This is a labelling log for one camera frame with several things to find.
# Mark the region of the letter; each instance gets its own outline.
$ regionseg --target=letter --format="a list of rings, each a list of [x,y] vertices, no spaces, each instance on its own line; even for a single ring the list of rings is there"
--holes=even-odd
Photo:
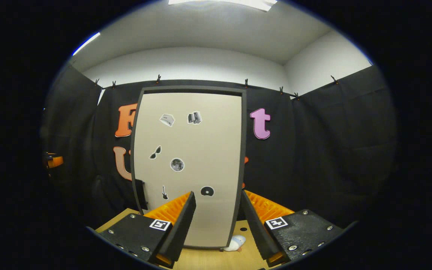
[[[250,118],[254,119],[254,135],[260,140],[269,138],[271,132],[266,130],[266,121],[271,120],[271,116],[266,114],[263,108],[250,113]]]
[[[113,152],[116,159],[116,169],[118,170],[118,173],[124,178],[129,181],[132,181],[131,173],[128,172],[125,168],[125,154],[126,149],[123,147],[114,147]]]
[[[116,137],[126,137],[131,135],[131,129],[128,128],[128,123],[132,126],[137,106],[138,103],[120,106],[118,109],[118,111],[120,111],[118,130],[116,130],[114,134]]]

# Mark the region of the ceiling light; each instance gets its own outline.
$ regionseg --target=ceiling light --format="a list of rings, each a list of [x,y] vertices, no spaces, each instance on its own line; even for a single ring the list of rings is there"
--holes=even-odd
[[[187,3],[187,2],[203,2],[203,1],[227,2],[227,3],[245,5],[266,12],[277,2],[276,0],[169,0],[168,5]]]
[[[86,46],[89,42],[94,41],[95,38],[97,38],[100,35],[100,33],[98,32],[97,34],[95,34],[94,36],[91,36],[90,39],[88,39],[88,41],[86,41],[85,43],[83,43],[81,45],[81,47],[79,47],[72,55],[74,56],[76,53],[79,52],[79,50],[81,50],[84,46]]]

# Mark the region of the sunglasses sticker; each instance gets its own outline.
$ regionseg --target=sunglasses sticker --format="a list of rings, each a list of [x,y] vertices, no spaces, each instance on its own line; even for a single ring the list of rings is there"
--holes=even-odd
[[[198,111],[195,111],[193,113],[190,113],[187,115],[187,123],[188,124],[194,124],[197,125],[199,123],[201,123],[203,121],[203,119],[201,118],[201,113]]]
[[[155,151],[151,156],[149,156],[149,159],[156,159],[156,156],[157,156],[158,154],[161,154],[161,146],[158,146],[158,147],[156,148],[156,151]]]
[[[173,171],[182,171],[185,168],[185,163],[181,159],[171,160],[169,166]]]
[[[171,114],[163,114],[163,116],[159,118],[159,121],[169,127],[172,127],[174,124],[174,116],[172,116]]]

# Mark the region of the sticker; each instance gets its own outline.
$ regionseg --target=sticker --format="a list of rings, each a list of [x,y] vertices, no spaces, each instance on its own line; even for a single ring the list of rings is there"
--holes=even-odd
[[[288,223],[282,217],[266,220],[266,224],[268,224],[269,228],[272,230],[288,225]]]
[[[156,155],[158,154],[161,154],[161,146],[156,148],[156,151],[151,156],[149,156],[149,159],[156,159]]]
[[[169,166],[173,171],[182,171],[185,168],[185,163],[181,159],[173,159]]]
[[[164,185],[163,185],[163,199],[165,200],[168,199],[168,195],[166,194],[166,192],[164,192]]]
[[[259,140],[266,140],[271,135],[269,130],[266,130],[266,121],[271,120],[271,115],[266,114],[264,108],[257,109],[249,114],[250,118],[254,119],[254,135]]]
[[[159,118],[159,121],[161,121],[163,124],[172,127],[174,124],[174,116],[171,114],[163,114],[161,118]]]
[[[195,111],[195,112],[187,115],[187,123],[188,124],[193,123],[193,124],[197,125],[197,124],[201,123],[202,121],[203,121],[203,119],[201,118],[201,113],[198,111]]]
[[[210,186],[203,186],[201,189],[201,195],[212,197],[215,194],[215,190]]]
[[[153,228],[153,229],[161,230],[161,231],[166,231],[166,229],[168,228],[169,225],[170,225],[170,222],[166,222],[166,221],[161,220],[161,219],[155,219],[151,223],[151,225],[149,225],[149,227]]]

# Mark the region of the orange object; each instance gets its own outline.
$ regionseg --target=orange object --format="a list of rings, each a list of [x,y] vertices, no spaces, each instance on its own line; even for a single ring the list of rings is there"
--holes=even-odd
[[[183,196],[180,196],[166,204],[161,205],[160,207],[146,213],[144,216],[152,219],[161,219],[163,221],[169,221],[171,224],[176,223],[183,206],[185,206],[186,200],[189,198],[189,194],[191,192],[186,193]]]
[[[283,258],[283,253],[280,251],[280,252],[274,254],[273,256],[271,256],[271,258],[268,259],[268,263],[274,263],[275,261],[277,261],[281,258]]]
[[[53,157],[53,160],[48,160],[48,167],[54,168],[63,164],[63,157]]]
[[[158,260],[160,260],[161,262],[163,262],[163,263],[167,263],[167,264],[171,264],[172,263],[170,259],[168,259],[165,256],[161,255],[160,253],[156,254],[156,258]]]
[[[254,210],[259,217],[259,220],[264,225],[264,222],[269,219],[275,219],[289,214],[293,214],[294,211],[288,209],[280,204],[270,201],[262,196],[259,196],[253,192],[245,190],[249,200],[251,201]]]

